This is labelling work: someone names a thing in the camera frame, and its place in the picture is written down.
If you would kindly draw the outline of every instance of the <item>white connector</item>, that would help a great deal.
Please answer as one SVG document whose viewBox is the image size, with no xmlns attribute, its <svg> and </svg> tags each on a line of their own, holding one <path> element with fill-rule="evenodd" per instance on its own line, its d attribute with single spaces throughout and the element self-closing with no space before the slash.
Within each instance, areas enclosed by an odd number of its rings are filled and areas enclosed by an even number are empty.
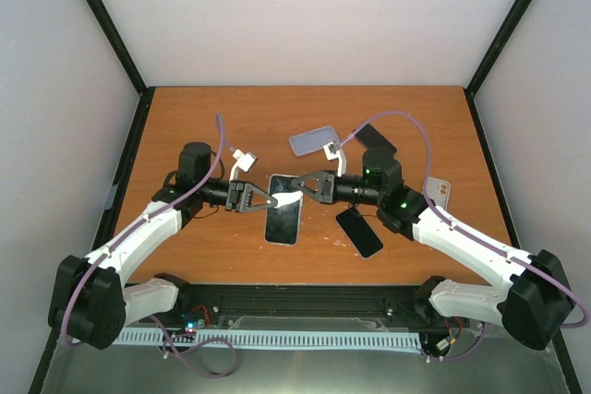
<svg viewBox="0 0 591 394">
<path fill-rule="evenodd" d="M 238 178 L 238 169 L 248 173 L 257 161 L 257 156 L 252 152 L 247 152 L 245 154 L 240 149 L 236 149 L 232 153 L 232 157 L 236 159 L 236 162 L 232 167 L 232 170 L 230 170 L 230 180 L 236 180 Z"/>
<path fill-rule="evenodd" d="M 344 156 L 344 151 L 341 148 L 341 144 L 338 142 L 329 142 L 323 146 L 324 154 L 329 161 L 339 161 L 336 175 L 338 177 L 343 176 L 347 170 L 347 159 Z"/>
</svg>

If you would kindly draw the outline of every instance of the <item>black smartphone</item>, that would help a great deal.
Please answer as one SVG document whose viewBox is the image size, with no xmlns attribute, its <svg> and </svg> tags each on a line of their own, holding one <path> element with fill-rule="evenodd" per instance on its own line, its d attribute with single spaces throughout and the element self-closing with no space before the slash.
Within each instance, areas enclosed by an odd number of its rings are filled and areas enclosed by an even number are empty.
<svg viewBox="0 0 591 394">
<path fill-rule="evenodd" d="M 384 247 L 356 208 L 346 209 L 336 216 L 336 221 L 363 258 L 373 256 Z"/>
<path fill-rule="evenodd" d="M 392 155 L 396 154 L 396 147 L 384 137 L 380 131 L 374 128 L 372 125 L 367 124 L 355 134 L 355 138 L 361 142 L 361 144 L 367 149 L 370 148 L 387 148 Z"/>
<path fill-rule="evenodd" d="M 292 175 L 274 174 L 269 180 L 269 194 L 293 193 Z M 299 232 L 299 220 L 302 212 L 302 199 L 279 208 L 267 209 L 265 240 L 272 244 L 294 245 Z"/>
</svg>

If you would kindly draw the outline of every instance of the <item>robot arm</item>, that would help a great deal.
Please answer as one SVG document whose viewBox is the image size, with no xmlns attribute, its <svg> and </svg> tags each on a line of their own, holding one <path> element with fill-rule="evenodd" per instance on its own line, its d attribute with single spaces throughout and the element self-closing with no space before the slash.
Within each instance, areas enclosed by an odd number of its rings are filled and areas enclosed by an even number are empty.
<svg viewBox="0 0 591 394">
<path fill-rule="evenodd" d="M 344 201 L 374 205 L 378 218 L 390 231 L 441 251 L 489 283 L 466 285 L 432 277 L 416 292 L 416 311 L 426 322 L 434 322 L 437 316 L 482 320 L 504 326 L 529 348 L 543 350 L 573 311 L 574 303 L 511 258 L 541 269 L 568 287 L 560 261 L 547 251 L 533 256 L 505 245 L 458 221 L 444 209 L 431 207 L 422 194 L 404 185 L 400 162 L 387 149 L 369 149 L 362 163 L 361 176 L 319 171 L 295 178 L 292 185 L 323 204 Z M 316 188 L 306 186 L 310 179 L 317 179 Z M 498 248 L 502 255 L 475 239 Z"/>
<path fill-rule="evenodd" d="M 237 168 L 248 171 L 256 158 L 239 153 Z M 169 237 L 177 234 L 201 210 L 203 203 L 224 206 L 228 211 L 250 212 L 273 208 L 277 200 L 249 182 L 237 180 L 236 168 L 230 182 L 210 179 L 194 195 L 168 207 L 199 182 L 210 169 L 211 147 L 203 143 L 185 145 L 175 172 L 175 184 L 165 183 L 139 217 L 101 248 L 83 258 L 69 256 L 59 265 L 48 322 L 60 328 L 71 294 L 89 268 L 100 260 L 73 306 L 68 335 L 95 348 L 104 349 L 121 329 L 151 314 L 169 311 L 177 303 L 186 282 L 168 275 L 126 286 L 136 268 Z M 254 194 L 266 198 L 253 206 Z"/>
</svg>

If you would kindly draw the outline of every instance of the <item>white cable tray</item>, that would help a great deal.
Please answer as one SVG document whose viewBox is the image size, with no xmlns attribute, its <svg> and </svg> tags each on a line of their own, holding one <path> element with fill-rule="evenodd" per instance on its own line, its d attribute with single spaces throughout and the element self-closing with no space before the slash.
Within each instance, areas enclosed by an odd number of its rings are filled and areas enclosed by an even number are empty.
<svg viewBox="0 0 591 394">
<path fill-rule="evenodd" d="M 224 338 L 242 350 L 368 350 L 419 353 L 420 342 L 414 332 L 325 332 L 262 331 L 239 329 L 199 329 L 195 337 L 175 338 L 176 346 L 193 346 L 214 337 Z M 124 328 L 117 345 L 162 345 L 158 328 Z M 205 347 L 225 348 L 222 343 Z"/>
</svg>

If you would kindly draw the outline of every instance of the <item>orange wooden surface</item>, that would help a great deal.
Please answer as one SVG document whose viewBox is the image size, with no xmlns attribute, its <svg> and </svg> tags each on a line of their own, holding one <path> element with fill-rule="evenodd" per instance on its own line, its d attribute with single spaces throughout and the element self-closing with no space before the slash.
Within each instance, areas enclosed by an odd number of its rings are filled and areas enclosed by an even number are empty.
<svg viewBox="0 0 591 394">
<path fill-rule="evenodd" d="M 334 169 L 322 152 L 297 158 L 288 139 L 332 125 L 344 138 L 375 113 L 406 111 L 427 129 L 433 146 L 432 176 L 452 185 L 448 211 L 503 242 L 508 235 L 488 170 L 460 87 L 240 87 L 158 88 L 139 146 L 117 225 L 129 224 L 146 207 L 166 174 L 176 169 L 189 141 L 216 149 L 214 115 L 223 113 L 230 142 L 259 160 L 240 178 L 267 189 L 271 174 L 300 175 Z M 426 152 L 422 138 L 402 117 L 388 116 L 374 126 L 399 150 L 405 181 L 420 189 Z M 346 145 L 348 173 L 361 172 L 363 147 Z M 232 166 L 228 150 L 226 170 Z M 346 208 L 321 205 L 304 197 L 299 240 L 294 246 L 271 245 L 263 232 L 265 211 L 251 214 L 223 209 L 192 221 L 160 246 L 136 271 L 132 281 L 167 272 L 194 283 L 260 284 L 417 284 L 431 275 L 459 282 L 482 280 L 429 247 L 388 232 L 368 218 L 384 249 L 361 258 L 334 217 Z M 207 214 L 205 208 L 200 215 Z M 371 207 L 360 207 L 373 213 Z"/>
</svg>

